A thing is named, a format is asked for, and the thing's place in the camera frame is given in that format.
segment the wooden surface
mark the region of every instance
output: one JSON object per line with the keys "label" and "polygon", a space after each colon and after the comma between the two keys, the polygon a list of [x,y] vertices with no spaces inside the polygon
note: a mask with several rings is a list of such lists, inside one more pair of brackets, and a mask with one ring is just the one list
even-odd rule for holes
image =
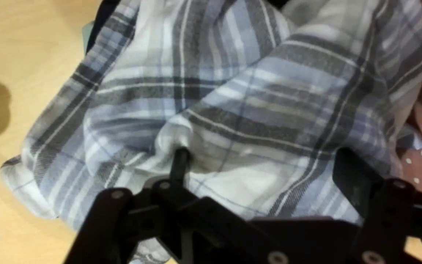
{"label": "wooden surface", "polygon": [[[82,59],[92,0],[0,0],[0,165],[20,150],[42,108]],[[58,264],[73,240],[60,221],[31,215],[0,180],[0,264]],[[409,250],[422,255],[422,244]]]}

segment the clothing pile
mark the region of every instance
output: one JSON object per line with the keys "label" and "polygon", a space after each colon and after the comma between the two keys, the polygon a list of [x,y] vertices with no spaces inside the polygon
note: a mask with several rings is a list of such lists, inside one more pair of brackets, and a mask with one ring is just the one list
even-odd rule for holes
{"label": "clothing pile", "polygon": [[[1,174],[76,230],[99,190],[137,193],[184,146],[186,187],[244,218],[357,221],[334,155],[401,175],[420,84],[419,0],[121,0]],[[148,240],[135,260],[167,253]]]}

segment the plaid shirt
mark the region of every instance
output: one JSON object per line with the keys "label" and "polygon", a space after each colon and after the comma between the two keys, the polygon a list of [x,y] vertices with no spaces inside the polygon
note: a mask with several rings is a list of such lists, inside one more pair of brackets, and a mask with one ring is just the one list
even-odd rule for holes
{"label": "plaid shirt", "polygon": [[123,0],[3,178],[79,228],[101,189],[139,191],[186,146],[186,187],[244,218],[354,221],[334,153],[400,175],[420,83],[417,0]]}

